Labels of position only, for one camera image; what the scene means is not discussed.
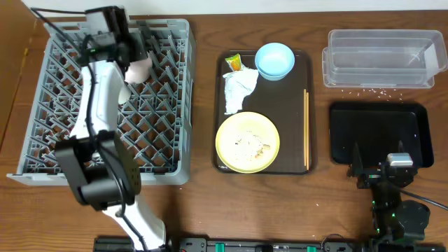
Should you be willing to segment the dark brown serving tray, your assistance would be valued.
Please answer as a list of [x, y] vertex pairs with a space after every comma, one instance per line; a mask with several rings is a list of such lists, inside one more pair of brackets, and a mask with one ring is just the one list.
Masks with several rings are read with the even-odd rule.
[[[312, 61], [303, 50], [293, 50], [295, 54], [295, 65], [290, 73], [281, 80], [270, 81], [260, 76], [257, 80], [255, 90], [244, 98], [242, 111], [260, 113], [269, 118], [276, 126], [280, 147], [276, 159], [259, 174], [270, 175], [305, 175], [308, 174], [315, 164], [312, 164], [312, 155], [316, 149], [309, 148], [309, 165], [304, 165], [303, 153], [303, 127], [304, 127], [304, 90], [309, 93], [309, 144], [312, 145], [316, 139], [312, 130], [315, 127], [313, 115], [313, 77]], [[215, 138], [218, 128], [229, 117], [225, 115], [225, 79], [223, 74], [230, 72], [226, 57], [239, 53], [242, 63], [249, 68], [255, 69], [256, 50], [231, 50], [220, 55], [217, 62], [215, 106], [213, 122], [213, 151], [211, 163], [219, 172], [225, 174], [241, 174], [232, 171], [218, 157], [215, 146]]]

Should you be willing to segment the light blue bowl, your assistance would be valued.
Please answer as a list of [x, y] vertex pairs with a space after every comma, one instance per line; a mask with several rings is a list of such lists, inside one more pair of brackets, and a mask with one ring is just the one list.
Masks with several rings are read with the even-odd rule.
[[279, 81], [286, 77], [294, 65], [294, 52], [282, 43], [265, 44], [255, 54], [258, 72], [269, 81]]

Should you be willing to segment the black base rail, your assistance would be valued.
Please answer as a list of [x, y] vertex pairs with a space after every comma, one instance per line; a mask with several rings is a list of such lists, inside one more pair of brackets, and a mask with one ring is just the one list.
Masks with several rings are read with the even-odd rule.
[[268, 241], [216, 241], [185, 238], [178, 244], [154, 248], [153, 252], [446, 252], [444, 246], [430, 244], [373, 244], [370, 241], [325, 240], [320, 242], [274, 243]]

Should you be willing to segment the white cup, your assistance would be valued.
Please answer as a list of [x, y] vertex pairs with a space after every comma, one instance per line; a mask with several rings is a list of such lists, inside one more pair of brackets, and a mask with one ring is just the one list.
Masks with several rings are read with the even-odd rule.
[[119, 105], [123, 105], [124, 103], [126, 103], [129, 100], [131, 94], [132, 92], [128, 85], [122, 86], [118, 96]]

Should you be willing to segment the clear plastic container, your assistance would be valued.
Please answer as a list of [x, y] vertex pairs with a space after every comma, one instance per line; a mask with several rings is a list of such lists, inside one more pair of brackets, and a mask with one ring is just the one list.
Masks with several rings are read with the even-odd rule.
[[322, 52], [328, 88], [429, 89], [447, 70], [440, 31], [422, 29], [334, 29]]

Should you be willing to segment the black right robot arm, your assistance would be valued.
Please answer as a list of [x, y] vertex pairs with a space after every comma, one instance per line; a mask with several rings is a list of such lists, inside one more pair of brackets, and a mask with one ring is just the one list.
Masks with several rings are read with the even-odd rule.
[[430, 209], [414, 200], [403, 200], [404, 187], [413, 182], [417, 167], [409, 153], [389, 153], [375, 167], [363, 165], [358, 145], [347, 176], [357, 178], [357, 188], [372, 192], [372, 218], [376, 236], [356, 247], [356, 251], [417, 252], [425, 239]]

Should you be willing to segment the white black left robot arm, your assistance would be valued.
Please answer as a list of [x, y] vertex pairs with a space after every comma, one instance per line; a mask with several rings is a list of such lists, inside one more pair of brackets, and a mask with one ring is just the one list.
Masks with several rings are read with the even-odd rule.
[[143, 39], [129, 31], [124, 8], [94, 8], [85, 17], [80, 108], [70, 137], [55, 145], [57, 163], [76, 200], [119, 224], [134, 251], [166, 251], [165, 224], [141, 196], [138, 164], [117, 133], [118, 106], [130, 98], [125, 74], [148, 59]]

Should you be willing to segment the grey dishwasher rack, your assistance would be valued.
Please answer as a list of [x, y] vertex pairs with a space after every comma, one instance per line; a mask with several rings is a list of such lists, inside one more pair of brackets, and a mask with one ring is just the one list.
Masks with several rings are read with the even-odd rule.
[[[134, 154], [145, 185], [182, 185], [190, 177], [191, 102], [196, 42], [184, 19], [132, 20], [131, 32], [143, 36], [153, 66], [148, 80], [130, 86], [129, 100], [118, 108], [118, 133]], [[55, 144], [69, 137], [81, 107], [81, 69], [77, 52], [85, 22], [47, 27], [49, 39], [27, 131], [11, 178], [28, 186], [63, 186]]]

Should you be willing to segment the yellow orange snack wrapper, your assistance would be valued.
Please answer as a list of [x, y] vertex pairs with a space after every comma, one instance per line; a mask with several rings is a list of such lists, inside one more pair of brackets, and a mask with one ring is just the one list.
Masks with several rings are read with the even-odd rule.
[[242, 69], [242, 60], [239, 53], [226, 57], [225, 61], [232, 71], [240, 71]]

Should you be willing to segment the black plastic bin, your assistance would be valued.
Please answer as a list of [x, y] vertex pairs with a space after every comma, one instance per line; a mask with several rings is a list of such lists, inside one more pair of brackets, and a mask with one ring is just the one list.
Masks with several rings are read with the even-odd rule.
[[363, 165], [383, 162], [398, 152], [401, 140], [417, 167], [434, 163], [428, 114], [418, 103], [335, 102], [330, 106], [330, 152], [338, 164], [350, 165], [357, 142]]

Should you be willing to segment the pink bowl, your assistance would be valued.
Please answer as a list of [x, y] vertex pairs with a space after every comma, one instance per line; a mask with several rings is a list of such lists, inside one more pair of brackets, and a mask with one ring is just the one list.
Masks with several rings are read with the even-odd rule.
[[143, 83], [150, 76], [150, 69], [153, 62], [149, 54], [146, 59], [131, 62], [129, 68], [125, 72], [125, 82], [129, 84]]

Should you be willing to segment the crumpled white napkin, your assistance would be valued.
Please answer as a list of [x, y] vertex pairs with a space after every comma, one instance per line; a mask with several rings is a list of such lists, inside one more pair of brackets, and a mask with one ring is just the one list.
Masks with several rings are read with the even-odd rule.
[[242, 110], [244, 98], [256, 88], [258, 70], [243, 68], [223, 75], [225, 79], [225, 115], [232, 115]]

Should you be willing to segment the yellow plate with rice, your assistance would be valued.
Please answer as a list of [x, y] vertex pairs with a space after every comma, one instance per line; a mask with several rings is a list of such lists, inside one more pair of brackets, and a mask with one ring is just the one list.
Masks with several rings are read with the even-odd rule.
[[255, 112], [240, 112], [225, 119], [215, 137], [216, 154], [230, 170], [254, 174], [268, 168], [280, 149], [275, 124]]

